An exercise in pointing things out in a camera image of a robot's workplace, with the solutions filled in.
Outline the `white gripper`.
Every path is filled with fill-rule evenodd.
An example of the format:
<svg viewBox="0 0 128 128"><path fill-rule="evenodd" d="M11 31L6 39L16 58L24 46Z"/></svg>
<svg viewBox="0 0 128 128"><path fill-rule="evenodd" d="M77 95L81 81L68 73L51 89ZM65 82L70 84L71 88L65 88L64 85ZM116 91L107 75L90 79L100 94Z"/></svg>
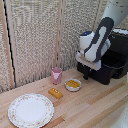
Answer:
<svg viewBox="0 0 128 128"><path fill-rule="evenodd" d="M76 53L76 60L77 60L78 62L80 62L81 64L86 65L86 66L88 66L89 68L94 69L94 70L99 70L99 69L101 68L101 61L98 61L98 62L96 62L96 63L93 63L93 62L89 62L89 61L87 61L87 60L84 60L84 59L82 58L82 55L81 55L80 52L77 52L77 53Z"/></svg>

